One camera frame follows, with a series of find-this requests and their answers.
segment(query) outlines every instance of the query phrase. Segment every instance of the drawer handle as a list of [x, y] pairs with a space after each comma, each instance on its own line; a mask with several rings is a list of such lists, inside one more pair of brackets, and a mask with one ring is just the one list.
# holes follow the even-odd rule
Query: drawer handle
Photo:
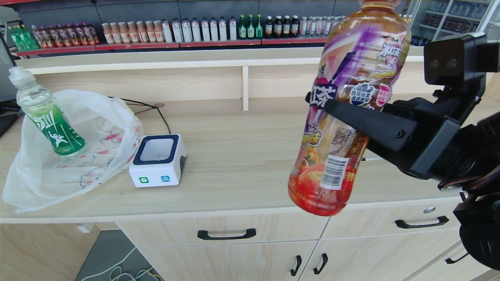
[[395, 223], [396, 223], [397, 227], [400, 229], [421, 229], [421, 228], [431, 228], [431, 227], [442, 226], [450, 221], [445, 215], [438, 216], [437, 220], [439, 221], [437, 223], [421, 224], [421, 225], [410, 225], [402, 219], [396, 220]]
[[447, 264], [452, 265], [452, 264], [454, 264], [454, 263], [458, 263], [458, 262], [460, 262], [463, 258], [467, 257], [468, 255], [469, 255], [469, 253], [466, 253], [466, 254], [464, 254], [463, 256], [459, 257], [457, 260], [453, 260], [453, 259], [451, 259], [451, 258], [447, 258], [447, 259], [445, 259], [444, 261], [445, 261]]
[[257, 235], [257, 231], [255, 228], [249, 228], [246, 230], [246, 233], [241, 236], [233, 236], [233, 237], [212, 237], [209, 235], [208, 230], [198, 230], [198, 238], [203, 240], [236, 240], [236, 239], [247, 239], [252, 238]]
[[298, 255], [298, 256], [296, 256], [296, 258], [297, 258], [297, 266], [295, 267], [295, 270], [293, 270], [293, 269], [290, 270], [290, 274], [292, 276], [297, 275], [297, 272], [299, 272], [299, 268], [301, 267], [301, 264], [302, 264], [302, 258], [301, 258], [301, 256]]
[[318, 268], [317, 268], [317, 267], [313, 269], [314, 274], [316, 274], [316, 275], [320, 274], [320, 273], [321, 273], [321, 271], [325, 268], [325, 266], [326, 266], [326, 265], [327, 265], [327, 263], [328, 263], [328, 256], [327, 256], [327, 253], [323, 253], [321, 256], [323, 257], [323, 264], [321, 265], [321, 267], [319, 268], [319, 270], [318, 270]]

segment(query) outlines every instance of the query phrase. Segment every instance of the clear plastic bottle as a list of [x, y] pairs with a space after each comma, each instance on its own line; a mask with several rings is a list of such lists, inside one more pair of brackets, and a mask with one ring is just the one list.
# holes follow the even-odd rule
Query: clear plastic bottle
[[52, 92], [37, 84], [35, 76], [22, 66], [9, 71], [8, 78], [18, 89], [17, 104], [50, 141], [54, 152], [68, 157], [84, 152], [85, 139], [71, 127]]
[[288, 194], [307, 212], [338, 214], [347, 204], [369, 138], [324, 111], [337, 99], [380, 111], [410, 48], [410, 28], [394, 12], [399, 0], [361, 0], [332, 28], [314, 80]]

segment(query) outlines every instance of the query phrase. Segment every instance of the green glass bottle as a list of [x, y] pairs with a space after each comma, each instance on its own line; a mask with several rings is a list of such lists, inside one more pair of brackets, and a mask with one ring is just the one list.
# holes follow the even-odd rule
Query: green glass bottle
[[246, 28], [246, 37], [253, 39], [255, 37], [254, 16], [248, 15], [248, 27]]
[[264, 29], [262, 28], [261, 25], [261, 17], [262, 16], [260, 14], [257, 15], [257, 27], [255, 28], [255, 37], [258, 39], [261, 39], [264, 33]]
[[245, 16], [239, 15], [239, 28], [238, 28], [239, 38], [247, 38], [247, 28], [245, 27]]

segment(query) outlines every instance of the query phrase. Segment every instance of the cabinet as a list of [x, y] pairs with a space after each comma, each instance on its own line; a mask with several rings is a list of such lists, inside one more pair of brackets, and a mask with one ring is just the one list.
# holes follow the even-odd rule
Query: cabinet
[[140, 252], [169, 281], [294, 281], [315, 245], [316, 241], [275, 242], [141, 248]]
[[[458, 229], [445, 229], [321, 240], [300, 280], [403, 280], [458, 239]], [[324, 254], [328, 261], [321, 272], [315, 274], [315, 269], [318, 271], [325, 261]]]

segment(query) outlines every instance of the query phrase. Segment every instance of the wooden panel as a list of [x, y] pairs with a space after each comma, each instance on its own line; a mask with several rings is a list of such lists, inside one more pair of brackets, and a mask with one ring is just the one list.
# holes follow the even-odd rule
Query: wooden panel
[[76, 224], [0, 224], [0, 279], [75, 280], [100, 230]]
[[[316, 241], [142, 248], [140, 252], [168, 281], [294, 281], [301, 275]], [[296, 276], [290, 270], [302, 266]]]
[[[305, 97], [318, 72], [317, 65], [272, 65], [249, 67], [249, 97]], [[393, 95], [429, 95], [443, 86], [427, 85], [423, 62], [407, 62], [392, 88]]]
[[[300, 210], [260, 215], [120, 221], [118, 225], [138, 248], [143, 248], [319, 239], [327, 220], [327, 217]], [[256, 236], [246, 239], [203, 240], [197, 237], [199, 230], [208, 231], [211, 237], [236, 237], [251, 228], [256, 229]]]
[[[458, 230], [447, 229], [322, 240], [312, 254], [300, 280], [403, 280], [455, 244], [458, 239]], [[321, 266], [323, 253], [327, 254], [328, 262], [323, 271], [316, 275], [313, 270]]]
[[42, 74], [36, 81], [53, 92], [75, 89], [150, 101], [241, 99], [241, 67], [110, 70]]
[[[458, 228], [460, 223], [453, 215], [453, 210], [460, 202], [460, 198], [457, 197], [366, 204], [361, 205], [361, 207], [359, 205], [354, 207], [347, 205], [343, 211], [330, 218], [322, 238], [409, 234]], [[424, 210], [432, 207], [435, 208], [434, 211], [424, 213]], [[441, 226], [413, 229], [399, 228], [395, 224], [396, 220], [404, 220], [409, 225], [435, 224], [438, 222], [437, 217], [440, 216], [446, 216], [449, 221]]]
[[489, 267], [482, 265], [470, 255], [456, 263], [446, 263], [446, 259], [456, 261], [466, 253], [462, 242], [459, 241], [404, 281], [469, 281], [490, 270]]

